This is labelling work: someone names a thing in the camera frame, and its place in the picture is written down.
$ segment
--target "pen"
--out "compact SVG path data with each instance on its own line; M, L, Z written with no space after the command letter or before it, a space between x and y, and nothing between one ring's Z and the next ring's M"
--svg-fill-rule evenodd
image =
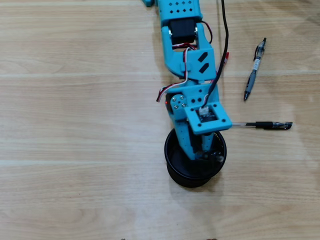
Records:
M253 65L253 69L252 72L250 74L250 77L248 79L248 83L246 84L246 88L244 91L244 97L243 100L246 101L252 91L252 88L255 84L255 80L256 80L256 76L257 76L257 72L259 69L259 65L261 62L261 58L265 52L266 49L266 41L267 39L264 38L262 42L260 42L260 44L258 46L256 46L255 52L254 52L254 65Z
M256 122L233 122L233 127L265 129L265 130L289 130L292 122L276 122L276 121L256 121Z

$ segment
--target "blue robotic arm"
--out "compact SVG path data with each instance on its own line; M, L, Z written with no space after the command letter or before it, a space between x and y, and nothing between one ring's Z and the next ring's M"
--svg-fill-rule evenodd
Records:
M187 71L188 78L184 84L167 90L165 104L174 125L178 145L186 155L184 162L192 161L192 169L194 169L198 167L197 162L199 164L202 164L203 161L210 162L208 155L214 155L216 141L218 141L218 144L224 143L222 136L217 132L232 127L231 120L220 104L218 86L208 96L211 85L208 81L216 78L214 49L205 36L199 0L143 1L146 6L152 6L153 4L158 6L166 67L180 79L185 77ZM185 62L184 53L175 51L174 46L194 42L196 49L186 52L188 60ZM206 105L202 107L207 96ZM170 156L167 156L167 153L165 155L171 168L168 167L168 170L172 170L179 177L182 176L189 180L193 178L201 179L199 175L190 173L190 171L192 172L190 169L186 170L179 167L177 169L168 159ZM214 174L203 175L201 173L200 175L202 175L203 180L208 181ZM185 184L175 179L172 174L170 175L177 183L186 187L194 187L193 184Z

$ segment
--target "black round base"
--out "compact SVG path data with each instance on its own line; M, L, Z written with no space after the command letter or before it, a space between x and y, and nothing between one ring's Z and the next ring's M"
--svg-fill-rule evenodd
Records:
M207 183L223 167L227 157L227 146L220 132L214 133L212 151L205 157L191 160L179 145L176 131L173 129L166 138L164 155L171 178L186 188L196 188Z

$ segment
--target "wooden table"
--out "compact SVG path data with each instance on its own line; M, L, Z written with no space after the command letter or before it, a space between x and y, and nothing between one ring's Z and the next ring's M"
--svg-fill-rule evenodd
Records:
M1 240L319 240L320 2L225 0L226 164L203 187L170 178L176 82L160 20L140 0L0 1ZM201 0L224 48L221 2ZM243 102L257 44L267 49Z

